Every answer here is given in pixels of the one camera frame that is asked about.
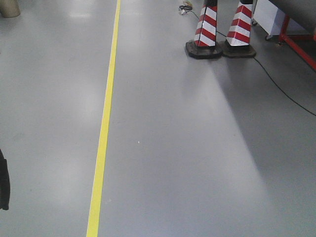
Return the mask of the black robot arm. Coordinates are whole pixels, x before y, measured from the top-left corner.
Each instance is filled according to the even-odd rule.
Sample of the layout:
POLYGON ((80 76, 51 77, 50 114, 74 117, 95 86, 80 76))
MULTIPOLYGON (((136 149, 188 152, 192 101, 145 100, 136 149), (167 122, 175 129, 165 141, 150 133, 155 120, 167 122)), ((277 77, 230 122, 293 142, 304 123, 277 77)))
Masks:
POLYGON ((9 210, 10 201, 10 179, 8 173, 7 160, 0 152, 0 208, 9 210))

